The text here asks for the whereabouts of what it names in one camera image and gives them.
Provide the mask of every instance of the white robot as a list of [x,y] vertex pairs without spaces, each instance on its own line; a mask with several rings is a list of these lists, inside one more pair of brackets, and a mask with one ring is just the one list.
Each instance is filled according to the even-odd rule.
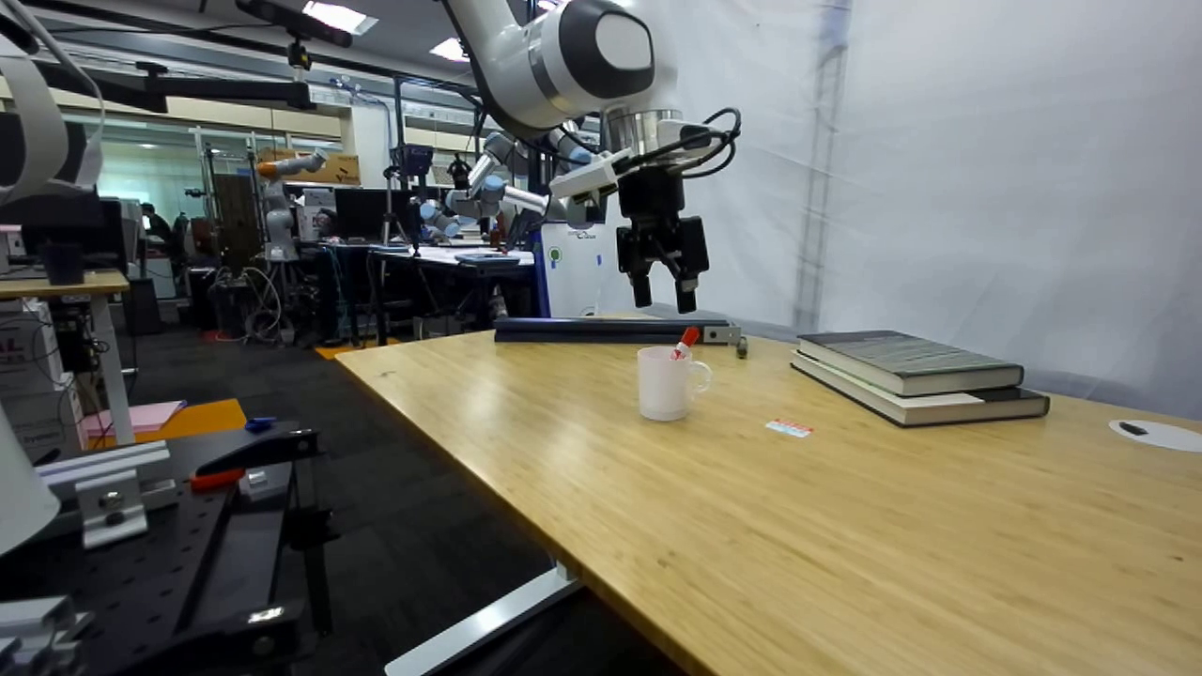
[[675,279],[675,309],[696,310],[697,274],[711,265],[697,217],[679,217],[682,182],[726,170],[735,155],[739,111],[720,110],[682,123],[674,110],[674,48],[652,0],[572,0],[520,24],[498,0],[445,0],[485,95],[490,111],[520,138],[562,136],[562,119],[601,111],[605,145],[550,184],[550,200],[502,189],[490,156],[446,200],[463,214],[510,203],[552,209],[572,200],[621,197],[629,230],[615,233],[621,272],[634,305],[651,305],[651,265]]

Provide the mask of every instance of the ceiling light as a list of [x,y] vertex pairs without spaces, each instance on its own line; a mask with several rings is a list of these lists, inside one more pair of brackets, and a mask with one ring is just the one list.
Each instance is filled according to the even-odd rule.
[[363,11],[338,4],[338,0],[307,0],[304,16],[311,16],[333,31],[344,31],[344,34],[368,34],[381,24],[377,16],[363,16]]
[[446,40],[438,40],[434,48],[427,48],[427,53],[434,53],[434,58],[445,58],[445,61],[455,61],[455,63],[467,63],[468,58],[463,53],[463,40],[457,36],[446,36]]

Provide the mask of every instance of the ceiling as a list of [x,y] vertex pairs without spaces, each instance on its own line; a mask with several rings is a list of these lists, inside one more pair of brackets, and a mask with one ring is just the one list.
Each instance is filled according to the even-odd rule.
[[[284,53],[293,40],[284,31],[243,16],[234,0],[28,0],[54,16],[86,16],[106,24],[133,24],[140,36],[147,34],[188,34],[225,46],[262,46]],[[468,68],[431,58],[427,48],[455,34],[445,0],[344,0],[381,25],[358,36],[358,46],[338,48],[328,40],[307,40],[321,63],[368,68],[381,74],[403,73],[431,83],[468,86]]]

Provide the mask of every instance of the stack of books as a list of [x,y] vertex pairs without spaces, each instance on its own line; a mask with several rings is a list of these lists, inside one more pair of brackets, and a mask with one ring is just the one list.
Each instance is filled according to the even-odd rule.
[[1023,388],[1023,364],[903,332],[800,334],[794,369],[903,429],[1044,416],[1052,407]]

